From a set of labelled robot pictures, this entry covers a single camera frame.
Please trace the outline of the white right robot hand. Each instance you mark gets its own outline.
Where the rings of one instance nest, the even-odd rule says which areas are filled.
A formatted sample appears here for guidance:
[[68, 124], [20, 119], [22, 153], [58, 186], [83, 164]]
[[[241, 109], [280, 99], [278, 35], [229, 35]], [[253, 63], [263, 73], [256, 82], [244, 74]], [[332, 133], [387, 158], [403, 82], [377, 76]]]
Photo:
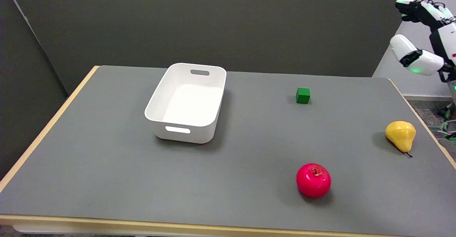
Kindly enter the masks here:
[[433, 52], [417, 48], [407, 37], [397, 34], [390, 40], [396, 60], [412, 73], [431, 76], [440, 81], [455, 81], [456, 27], [455, 15], [442, 2], [433, 0], [396, 0], [395, 7], [404, 22], [422, 23], [430, 29]]

